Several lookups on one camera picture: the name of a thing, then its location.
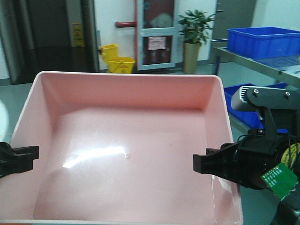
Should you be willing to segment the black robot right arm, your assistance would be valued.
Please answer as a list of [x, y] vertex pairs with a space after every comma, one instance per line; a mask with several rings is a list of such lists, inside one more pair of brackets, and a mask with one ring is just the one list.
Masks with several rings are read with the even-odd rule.
[[242, 135], [236, 143], [206, 149], [193, 155], [193, 170], [211, 174], [255, 190], [269, 189], [280, 202], [272, 225], [300, 223], [300, 139], [277, 133], [274, 140], [263, 135]]

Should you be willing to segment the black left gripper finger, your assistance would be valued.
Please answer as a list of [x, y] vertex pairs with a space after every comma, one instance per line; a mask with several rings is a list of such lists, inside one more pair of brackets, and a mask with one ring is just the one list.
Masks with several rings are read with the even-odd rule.
[[39, 159], [39, 146], [12, 148], [0, 143], [0, 178], [33, 170], [33, 161]]

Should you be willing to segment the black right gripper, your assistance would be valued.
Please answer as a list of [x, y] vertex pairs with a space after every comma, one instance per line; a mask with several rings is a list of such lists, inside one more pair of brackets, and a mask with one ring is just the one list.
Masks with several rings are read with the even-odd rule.
[[193, 155], [193, 170], [238, 183], [246, 188], [265, 189], [266, 173], [284, 164], [295, 172], [295, 138], [282, 135], [274, 142], [247, 136], [238, 143], [225, 143], [220, 149], [206, 149], [205, 155]]

